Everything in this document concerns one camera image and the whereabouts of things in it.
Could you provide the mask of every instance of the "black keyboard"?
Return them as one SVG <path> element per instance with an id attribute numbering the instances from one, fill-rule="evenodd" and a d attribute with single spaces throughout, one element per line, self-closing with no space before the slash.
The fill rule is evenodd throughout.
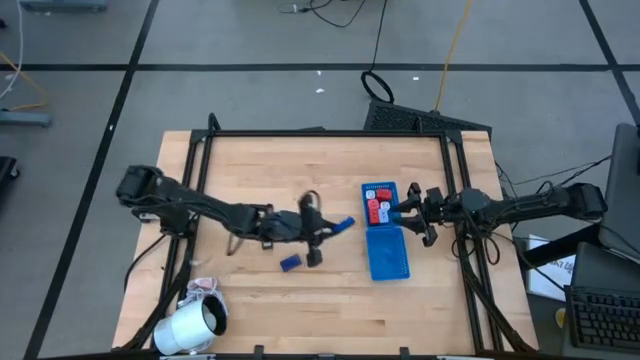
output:
<path id="1" fill-rule="evenodd" d="M 576 347 L 640 355 L 640 292 L 565 287 Z"/>

